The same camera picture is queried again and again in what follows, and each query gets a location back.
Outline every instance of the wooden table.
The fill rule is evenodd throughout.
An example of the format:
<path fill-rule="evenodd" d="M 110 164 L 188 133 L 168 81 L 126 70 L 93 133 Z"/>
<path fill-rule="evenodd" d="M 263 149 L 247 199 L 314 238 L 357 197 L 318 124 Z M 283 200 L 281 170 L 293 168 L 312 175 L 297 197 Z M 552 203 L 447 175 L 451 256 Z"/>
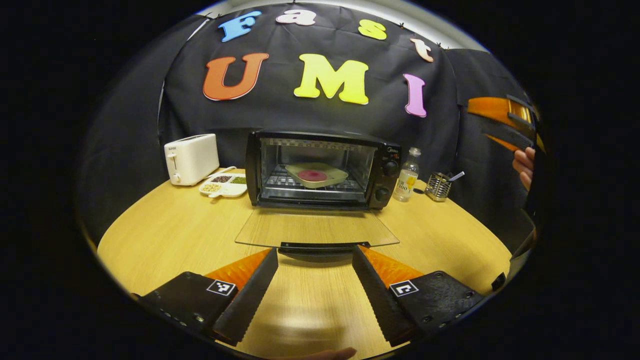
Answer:
<path fill-rule="evenodd" d="M 167 181 L 111 224 L 97 254 L 126 291 L 146 295 L 182 272 L 207 274 L 264 250 L 234 241 L 252 211 L 247 193 L 212 200 L 198 186 Z M 442 270 L 482 294 L 501 272 L 508 274 L 509 250 L 451 199 L 434 202 L 414 193 L 375 214 L 400 242 L 373 249 L 425 274 Z M 350 259 L 315 263 L 278 254 L 278 262 L 236 349 L 273 357 L 354 347 L 354 359 L 393 349 Z"/>

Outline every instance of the colorful foam letter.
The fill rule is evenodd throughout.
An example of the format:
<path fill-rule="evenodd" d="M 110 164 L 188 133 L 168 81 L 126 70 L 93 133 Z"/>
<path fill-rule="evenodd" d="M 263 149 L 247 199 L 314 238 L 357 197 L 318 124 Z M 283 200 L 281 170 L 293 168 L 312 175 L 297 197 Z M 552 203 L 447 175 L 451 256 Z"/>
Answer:
<path fill-rule="evenodd" d="M 378 24 L 371 20 L 360 20 L 360 27 L 358 31 L 366 37 L 377 38 L 378 40 L 384 40 L 387 38 L 385 33 L 385 26 Z"/>
<path fill-rule="evenodd" d="M 260 65 L 266 58 L 269 58 L 269 54 L 255 53 L 244 55 L 242 57 L 242 60 L 246 62 L 244 74 L 242 80 L 240 80 L 240 83 L 236 86 L 225 86 L 223 83 L 225 74 L 227 73 L 227 67 L 233 63 L 236 58 L 227 56 L 225 58 L 211 60 L 207 64 L 209 71 L 204 79 L 202 92 L 211 100 L 231 100 L 246 95 L 255 86 L 255 82 L 258 80 L 258 72 L 260 72 Z"/>
<path fill-rule="evenodd" d="M 300 60 L 305 62 L 302 82 L 299 88 L 293 90 L 298 97 L 318 97 L 320 90 L 316 89 L 316 79 L 324 90 L 324 94 L 331 99 L 344 84 L 340 93 L 340 100 L 366 105 L 369 98 L 364 94 L 364 73 L 369 66 L 355 60 L 347 60 L 338 71 L 334 71 L 329 61 L 318 54 L 302 54 Z"/>
<path fill-rule="evenodd" d="M 314 21 L 316 13 L 310 12 L 309 10 L 287 10 L 284 13 L 285 15 L 280 15 L 276 18 L 277 22 L 281 22 L 282 24 L 292 24 L 295 22 L 298 25 L 305 26 L 316 23 Z"/>
<path fill-rule="evenodd" d="M 262 13 L 254 11 L 220 24 L 218 29 L 223 28 L 225 30 L 225 37 L 222 38 L 222 42 L 228 42 L 251 31 L 245 26 L 253 26 L 255 24 L 255 16 L 258 15 L 262 15 Z"/>
<path fill-rule="evenodd" d="M 419 117 L 427 116 L 427 111 L 422 105 L 422 87 L 424 80 L 417 76 L 403 74 L 409 84 L 409 103 L 404 107 L 406 112 Z"/>
<path fill-rule="evenodd" d="M 413 38 L 411 41 L 415 44 L 415 50 L 418 52 L 418 55 L 428 62 L 433 63 L 433 58 L 429 56 L 429 53 L 427 53 L 427 51 L 431 51 L 431 48 L 420 39 Z"/>

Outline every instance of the beans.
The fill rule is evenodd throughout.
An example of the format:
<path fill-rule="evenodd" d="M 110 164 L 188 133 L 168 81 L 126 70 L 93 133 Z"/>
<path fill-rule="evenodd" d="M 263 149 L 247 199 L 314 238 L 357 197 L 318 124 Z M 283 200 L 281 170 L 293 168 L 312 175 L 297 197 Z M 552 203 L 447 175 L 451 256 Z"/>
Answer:
<path fill-rule="evenodd" d="M 222 186 L 220 185 L 216 185 L 216 184 L 205 184 L 202 187 L 202 191 L 204 192 L 217 192 L 218 190 L 220 190 Z"/>
<path fill-rule="evenodd" d="M 218 176 L 211 181 L 214 183 L 226 183 L 227 181 L 229 181 L 229 179 L 231 179 L 230 176 Z"/>

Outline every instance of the toaster oven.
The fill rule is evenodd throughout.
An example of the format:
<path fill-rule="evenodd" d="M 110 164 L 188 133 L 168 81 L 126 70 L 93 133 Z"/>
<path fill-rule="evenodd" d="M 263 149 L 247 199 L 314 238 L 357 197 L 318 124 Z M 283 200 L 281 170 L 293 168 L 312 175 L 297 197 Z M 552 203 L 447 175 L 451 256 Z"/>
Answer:
<path fill-rule="evenodd" d="M 396 185 L 399 145 L 352 133 L 249 134 L 246 182 L 253 206 L 381 209 Z"/>

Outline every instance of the human hand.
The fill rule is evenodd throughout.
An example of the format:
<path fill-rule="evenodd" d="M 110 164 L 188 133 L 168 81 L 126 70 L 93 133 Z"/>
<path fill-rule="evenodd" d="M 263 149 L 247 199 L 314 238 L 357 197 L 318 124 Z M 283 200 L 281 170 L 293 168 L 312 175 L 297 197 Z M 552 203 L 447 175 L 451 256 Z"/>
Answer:
<path fill-rule="evenodd" d="M 533 162 L 536 157 L 536 151 L 527 147 L 525 151 L 516 150 L 513 153 L 513 168 L 520 173 L 520 181 L 529 191 L 531 187 L 531 179 L 533 178 Z"/>
<path fill-rule="evenodd" d="M 347 360 L 355 354 L 356 349 L 348 347 L 338 351 L 325 350 L 303 356 L 271 357 L 270 360 Z"/>

